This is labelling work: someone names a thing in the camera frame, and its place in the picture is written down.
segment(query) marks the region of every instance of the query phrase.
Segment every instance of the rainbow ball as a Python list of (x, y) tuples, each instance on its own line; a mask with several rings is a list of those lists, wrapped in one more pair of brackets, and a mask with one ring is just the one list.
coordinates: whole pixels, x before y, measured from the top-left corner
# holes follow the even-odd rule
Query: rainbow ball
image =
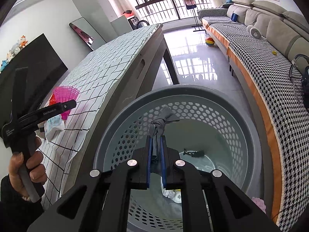
[(214, 40), (211, 37), (207, 37), (205, 43), (210, 47), (214, 46)]

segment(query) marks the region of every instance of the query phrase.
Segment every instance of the laundry basket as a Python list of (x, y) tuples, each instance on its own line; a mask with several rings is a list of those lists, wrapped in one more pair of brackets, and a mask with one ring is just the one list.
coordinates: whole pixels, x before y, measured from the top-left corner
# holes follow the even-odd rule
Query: laundry basket
[[(150, 123), (169, 106), (180, 121), (167, 124), (168, 147), (199, 170), (220, 169), (249, 197), (258, 188), (261, 145), (251, 119), (217, 90), (175, 85), (147, 93), (128, 105), (110, 123), (97, 149), (94, 168), (114, 169), (144, 147)], [(183, 155), (204, 150), (202, 158)], [(161, 178), (152, 173), (148, 190), (132, 190), (128, 231), (183, 231), (181, 204), (162, 195)]]

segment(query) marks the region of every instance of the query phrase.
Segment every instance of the television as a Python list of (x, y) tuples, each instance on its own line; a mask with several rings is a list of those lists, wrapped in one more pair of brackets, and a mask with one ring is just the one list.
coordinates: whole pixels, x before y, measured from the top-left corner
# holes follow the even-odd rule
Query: television
[(22, 49), (0, 73), (0, 128), (10, 122), (15, 69), (28, 67), (22, 115), (37, 110), (46, 95), (68, 70), (44, 34)]
[(106, 44), (106, 41), (83, 17), (70, 22), (69, 26), (93, 51), (101, 47), (103, 44)]

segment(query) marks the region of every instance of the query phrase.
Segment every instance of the black sleeve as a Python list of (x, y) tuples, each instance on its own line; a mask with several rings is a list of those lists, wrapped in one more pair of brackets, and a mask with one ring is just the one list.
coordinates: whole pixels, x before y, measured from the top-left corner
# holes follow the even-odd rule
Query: black sleeve
[(41, 201), (32, 203), (23, 200), (13, 189), (9, 176), (1, 181), (0, 198), (0, 231), (26, 232), (43, 213)]

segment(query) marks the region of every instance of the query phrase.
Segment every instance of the tile floor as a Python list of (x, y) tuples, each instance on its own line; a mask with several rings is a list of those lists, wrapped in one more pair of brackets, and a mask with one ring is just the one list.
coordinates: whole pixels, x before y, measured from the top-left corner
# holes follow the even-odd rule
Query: tile floor
[[(249, 116), (252, 116), (242, 87), (219, 47), (205, 44), (205, 31), (193, 32), (192, 28), (164, 34), (181, 84), (196, 84), (220, 90), (233, 98)], [(153, 90), (171, 84), (166, 64), (162, 60)]]

